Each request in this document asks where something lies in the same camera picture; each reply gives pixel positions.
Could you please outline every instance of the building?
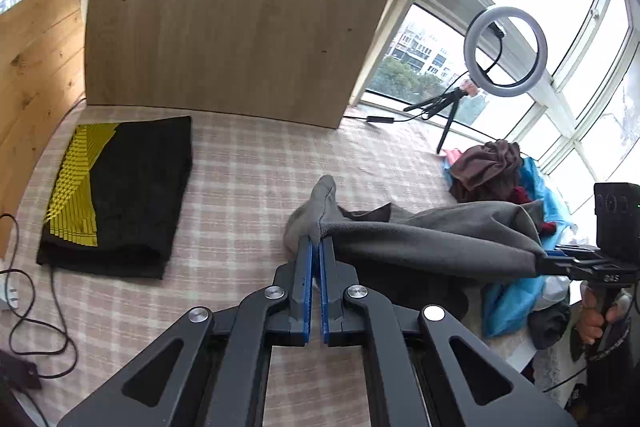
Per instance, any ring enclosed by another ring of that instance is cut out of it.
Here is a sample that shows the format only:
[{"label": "building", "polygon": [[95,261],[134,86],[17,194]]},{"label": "building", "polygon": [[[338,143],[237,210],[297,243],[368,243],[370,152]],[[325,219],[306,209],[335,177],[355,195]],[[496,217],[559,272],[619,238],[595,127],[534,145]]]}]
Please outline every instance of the building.
[{"label": "building", "polygon": [[416,73],[432,73],[448,82],[455,74],[456,64],[438,43],[437,37],[409,23],[396,34],[386,54],[405,62]]}]

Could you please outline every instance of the white power socket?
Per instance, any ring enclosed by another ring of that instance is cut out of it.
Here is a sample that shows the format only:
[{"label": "white power socket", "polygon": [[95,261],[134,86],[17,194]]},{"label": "white power socket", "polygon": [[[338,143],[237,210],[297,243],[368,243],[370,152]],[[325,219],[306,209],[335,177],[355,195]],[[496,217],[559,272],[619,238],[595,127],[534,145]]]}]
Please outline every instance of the white power socket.
[{"label": "white power socket", "polygon": [[18,299],[18,290],[12,286],[11,282],[9,283],[9,288],[7,288],[6,294],[4,293],[5,283],[6,275],[0,275],[0,311],[8,311],[9,307],[16,309],[20,303],[20,299]]}]

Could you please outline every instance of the wooden board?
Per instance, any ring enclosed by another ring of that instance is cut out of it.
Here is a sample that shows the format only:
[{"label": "wooden board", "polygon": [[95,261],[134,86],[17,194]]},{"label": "wooden board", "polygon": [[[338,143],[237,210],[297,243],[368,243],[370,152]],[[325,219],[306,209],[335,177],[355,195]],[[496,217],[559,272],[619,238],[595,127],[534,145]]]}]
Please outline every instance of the wooden board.
[{"label": "wooden board", "polygon": [[[4,39],[11,32],[14,40]],[[0,14],[0,212],[17,212],[56,127],[84,91],[79,0],[24,0]],[[12,224],[0,221],[0,257]]]},{"label": "wooden board", "polygon": [[337,127],[386,0],[89,0],[88,103]]}]

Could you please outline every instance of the ring light stand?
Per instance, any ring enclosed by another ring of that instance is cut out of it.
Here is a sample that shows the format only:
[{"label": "ring light stand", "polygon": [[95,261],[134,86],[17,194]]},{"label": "ring light stand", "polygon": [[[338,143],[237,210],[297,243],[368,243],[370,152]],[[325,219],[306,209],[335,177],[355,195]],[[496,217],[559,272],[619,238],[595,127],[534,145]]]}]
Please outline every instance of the ring light stand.
[{"label": "ring light stand", "polygon": [[[533,30],[534,35],[536,36],[538,52],[536,54],[536,60],[533,63],[533,67],[529,70],[529,73],[527,73],[523,78],[521,78],[517,82],[514,82],[513,84],[502,85],[495,84],[489,78],[487,73],[491,68],[493,68],[493,66],[497,64],[497,61],[500,59],[500,55],[502,53],[502,38],[504,37],[504,33],[500,28],[498,28],[495,22],[498,19],[503,19],[506,17],[517,17],[518,19],[524,20],[524,22],[529,25],[529,27]],[[487,28],[490,28],[500,40],[500,54],[498,54],[498,58],[496,58],[491,67],[483,70],[476,62],[476,48],[478,47],[482,33]],[[471,21],[468,29],[466,30],[464,57],[466,66],[468,68],[469,77],[471,78],[471,81],[476,84],[476,86],[495,96],[510,97],[518,96],[520,94],[523,94],[524,92],[527,92],[529,89],[536,85],[540,78],[542,78],[542,75],[546,68],[548,47],[546,45],[546,38],[544,32],[542,31],[542,28],[531,15],[518,8],[508,6],[491,6],[476,15]],[[452,106],[449,112],[449,117],[447,118],[447,123],[442,133],[442,137],[440,138],[440,142],[438,143],[436,154],[440,153],[442,145],[444,144],[444,140],[449,133],[451,123],[454,121],[454,118],[456,116],[456,111],[458,110],[458,106],[460,105],[460,100],[466,95],[468,95],[468,92],[466,92],[466,90],[456,87],[452,91],[444,92],[443,94],[434,96],[433,98],[429,98],[428,100],[424,100],[423,102],[416,103],[404,108],[404,111],[411,111],[417,108],[422,108],[422,110],[426,114],[426,117],[423,117],[424,120],[429,120],[431,117],[438,114],[443,109],[449,107],[449,105]]]}]

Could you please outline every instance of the triangular cutout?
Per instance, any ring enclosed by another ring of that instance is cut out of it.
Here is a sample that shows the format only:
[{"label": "triangular cutout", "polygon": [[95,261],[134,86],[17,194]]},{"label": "triangular cutout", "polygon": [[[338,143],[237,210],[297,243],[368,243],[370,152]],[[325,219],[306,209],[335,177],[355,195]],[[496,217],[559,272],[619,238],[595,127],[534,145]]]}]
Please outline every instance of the triangular cutout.
[{"label": "triangular cutout", "polygon": [[184,342],[181,339],[171,342],[122,386],[122,394],[147,407],[158,405],[182,346]]},{"label": "triangular cutout", "polygon": [[464,340],[460,337],[452,337],[449,339],[449,344],[478,405],[487,405],[511,392],[511,382],[498,373]]}]

